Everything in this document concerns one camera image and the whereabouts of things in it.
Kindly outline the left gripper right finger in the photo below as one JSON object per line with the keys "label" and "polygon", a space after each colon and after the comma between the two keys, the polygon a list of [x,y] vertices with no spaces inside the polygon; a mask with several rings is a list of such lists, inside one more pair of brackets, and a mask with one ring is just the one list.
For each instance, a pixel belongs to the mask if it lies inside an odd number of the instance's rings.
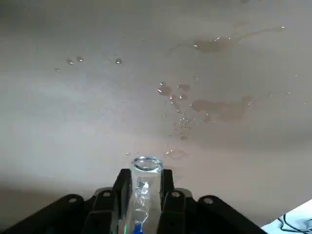
{"label": "left gripper right finger", "polygon": [[164,169],[160,184],[158,234],[264,234],[265,231],[214,195],[198,201],[190,191],[174,187],[172,170]]}

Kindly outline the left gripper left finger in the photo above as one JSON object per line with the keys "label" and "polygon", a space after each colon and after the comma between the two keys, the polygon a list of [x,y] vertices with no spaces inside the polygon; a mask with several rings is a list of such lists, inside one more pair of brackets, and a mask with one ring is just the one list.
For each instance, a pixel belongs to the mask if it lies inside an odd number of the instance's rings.
{"label": "left gripper left finger", "polygon": [[3,234],[116,234],[130,199],[131,171],[121,169],[113,187],[88,200],[69,194],[4,229]]}

